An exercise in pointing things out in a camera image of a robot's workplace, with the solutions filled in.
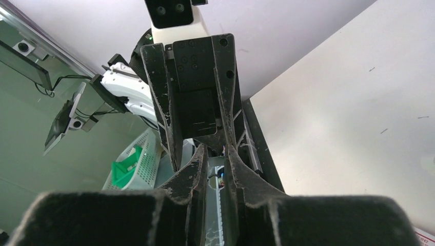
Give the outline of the white perforated plastic basket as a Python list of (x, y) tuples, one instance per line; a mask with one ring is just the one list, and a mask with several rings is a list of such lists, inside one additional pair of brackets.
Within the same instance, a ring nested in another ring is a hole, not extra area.
[(163, 149), (149, 128), (112, 162), (103, 190), (151, 190), (154, 188)]

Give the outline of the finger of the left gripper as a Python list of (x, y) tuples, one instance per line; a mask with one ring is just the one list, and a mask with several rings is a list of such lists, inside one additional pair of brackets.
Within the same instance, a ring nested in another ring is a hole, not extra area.
[(245, 136), (240, 83), (231, 33), (211, 37), (214, 75), (219, 107), (217, 132), (212, 136), (212, 149), (222, 154), (227, 145), (237, 149)]
[(183, 139), (164, 45), (144, 45), (141, 47), (141, 56), (156, 115), (159, 116), (162, 144), (168, 152), (173, 171), (177, 172), (181, 168)]

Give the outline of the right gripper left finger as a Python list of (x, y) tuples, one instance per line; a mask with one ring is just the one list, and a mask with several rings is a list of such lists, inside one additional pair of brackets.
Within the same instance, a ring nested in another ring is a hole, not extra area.
[(50, 192), (8, 245), (204, 245), (207, 147), (153, 190)]

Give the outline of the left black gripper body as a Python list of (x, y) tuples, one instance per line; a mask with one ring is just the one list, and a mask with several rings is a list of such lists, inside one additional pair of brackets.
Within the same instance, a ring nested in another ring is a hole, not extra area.
[(219, 107), (211, 36), (176, 41), (167, 61), (182, 139), (192, 138), (212, 149)]

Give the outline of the red white staple box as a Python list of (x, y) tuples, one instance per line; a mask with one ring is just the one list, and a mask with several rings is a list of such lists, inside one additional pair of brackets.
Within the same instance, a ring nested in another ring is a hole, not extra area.
[(414, 229), (421, 246), (435, 246), (434, 235), (418, 228)]

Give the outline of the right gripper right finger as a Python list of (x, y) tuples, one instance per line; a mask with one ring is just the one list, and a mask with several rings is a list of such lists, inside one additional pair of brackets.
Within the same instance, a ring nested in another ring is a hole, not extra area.
[(385, 196), (289, 196), (225, 148), (225, 245), (419, 245)]

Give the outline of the green plastic piece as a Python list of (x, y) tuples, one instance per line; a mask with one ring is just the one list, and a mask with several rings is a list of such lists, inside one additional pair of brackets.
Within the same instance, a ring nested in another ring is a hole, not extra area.
[(142, 147), (135, 145), (125, 159), (112, 162), (112, 184), (114, 186), (123, 188), (130, 181), (142, 150)]

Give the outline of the grey wall bracket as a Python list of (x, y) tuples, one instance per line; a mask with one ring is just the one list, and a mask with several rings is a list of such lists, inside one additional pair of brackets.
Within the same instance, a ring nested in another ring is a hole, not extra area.
[(92, 117), (92, 114), (80, 113), (78, 109), (85, 88), (86, 83), (81, 82), (78, 89), (55, 116), (44, 144), (43, 156), (46, 156), (69, 131), (82, 129)]

